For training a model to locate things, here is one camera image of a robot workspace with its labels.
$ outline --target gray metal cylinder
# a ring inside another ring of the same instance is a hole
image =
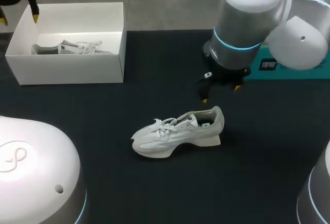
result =
[[[220,0],[220,16],[213,29],[210,51],[216,62],[232,70],[248,67],[261,43],[284,18],[287,0],[266,12],[244,12]]]
[[[297,201],[300,224],[330,223],[330,143],[310,173]]]

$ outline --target black mat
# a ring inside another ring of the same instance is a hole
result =
[[[248,82],[215,88],[207,105],[194,82],[210,31],[129,32],[125,83],[19,86],[0,65],[0,115],[63,130],[85,170],[91,223],[297,223],[296,200],[330,139],[330,81]],[[219,105],[216,148],[137,156],[130,138],[153,118]]]

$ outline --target logo on robot cover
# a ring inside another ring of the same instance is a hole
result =
[[[0,173],[15,171],[20,162],[27,158],[27,148],[31,145],[25,141],[14,140],[0,145]]]
[[[273,71],[276,70],[278,62],[274,58],[265,58],[261,60],[260,71]]]

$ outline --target white sneaker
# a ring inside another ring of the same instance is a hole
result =
[[[221,109],[192,111],[179,118],[156,123],[136,132],[132,140],[133,149],[146,157],[166,158],[182,143],[192,143],[199,147],[220,145],[219,134],[225,119]]]
[[[98,42],[78,42],[76,44],[63,40],[55,47],[41,47],[33,44],[31,53],[33,55],[91,55],[91,54],[112,54],[108,51],[99,50],[102,41]]]

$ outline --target blue led ring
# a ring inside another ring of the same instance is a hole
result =
[[[214,33],[215,33],[216,38],[219,40],[219,42],[221,42],[223,45],[225,45],[226,47],[228,47],[228,48],[230,48],[230,49],[233,49],[233,50],[242,50],[242,51],[243,51],[243,50],[251,50],[251,49],[254,49],[255,47],[258,47],[259,45],[261,45],[261,43],[258,43],[257,45],[254,45],[254,46],[252,46],[252,47],[234,47],[234,46],[231,46],[231,45],[225,43],[224,41],[222,41],[222,40],[218,37],[217,32],[216,32],[216,28],[215,28],[215,27],[213,27],[213,31],[214,31]]]

